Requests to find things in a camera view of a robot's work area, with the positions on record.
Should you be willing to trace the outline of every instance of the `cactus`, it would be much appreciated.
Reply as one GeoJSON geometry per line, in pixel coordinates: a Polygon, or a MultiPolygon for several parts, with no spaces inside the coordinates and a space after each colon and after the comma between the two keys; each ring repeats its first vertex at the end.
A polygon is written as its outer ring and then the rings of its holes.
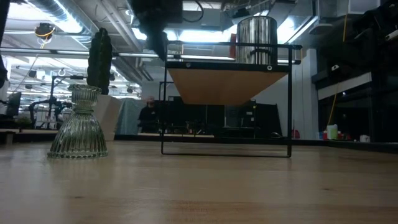
{"type": "Polygon", "coordinates": [[[88,58],[87,84],[102,89],[102,95],[109,93],[109,78],[112,65],[111,38],[106,29],[101,28],[91,41],[88,58]]]}

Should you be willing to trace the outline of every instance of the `table surface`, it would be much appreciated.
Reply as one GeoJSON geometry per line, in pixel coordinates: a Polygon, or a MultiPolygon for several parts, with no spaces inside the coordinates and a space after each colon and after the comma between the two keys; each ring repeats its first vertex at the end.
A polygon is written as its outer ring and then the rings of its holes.
{"type": "Polygon", "coordinates": [[[106,158],[60,160],[49,148],[0,149],[0,223],[398,223],[397,155],[294,146],[291,159],[161,156],[159,142],[116,141],[106,158]]]}

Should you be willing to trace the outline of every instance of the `ribbed glass vase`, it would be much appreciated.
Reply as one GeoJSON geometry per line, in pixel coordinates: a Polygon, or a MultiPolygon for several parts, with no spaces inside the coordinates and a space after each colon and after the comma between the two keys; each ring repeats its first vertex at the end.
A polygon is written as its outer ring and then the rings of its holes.
{"type": "Polygon", "coordinates": [[[62,125],[47,154],[51,158],[86,159],[108,155],[104,133],[92,115],[101,89],[70,85],[74,113],[62,125]]]}

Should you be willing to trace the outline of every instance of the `person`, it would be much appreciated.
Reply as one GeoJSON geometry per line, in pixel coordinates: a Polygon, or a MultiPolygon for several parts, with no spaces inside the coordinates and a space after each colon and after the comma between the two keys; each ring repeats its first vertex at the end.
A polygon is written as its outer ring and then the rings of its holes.
{"type": "Polygon", "coordinates": [[[153,96],[148,97],[147,106],[139,113],[138,120],[140,121],[139,127],[142,128],[142,133],[157,133],[158,110],[153,96]]]}

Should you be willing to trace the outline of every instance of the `stainless steel cylinder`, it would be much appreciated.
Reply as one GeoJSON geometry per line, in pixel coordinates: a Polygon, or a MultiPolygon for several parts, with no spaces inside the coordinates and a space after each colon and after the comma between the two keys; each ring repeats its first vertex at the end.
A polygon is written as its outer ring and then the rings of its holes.
{"type": "MultiPolygon", "coordinates": [[[[242,20],[236,33],[238,43],[278,44],[277,22],[267,16],[256,16],[242,20]]],[[[277,47],[237,47],[236,62],[258,65],[276,65],[277,47]]]]}

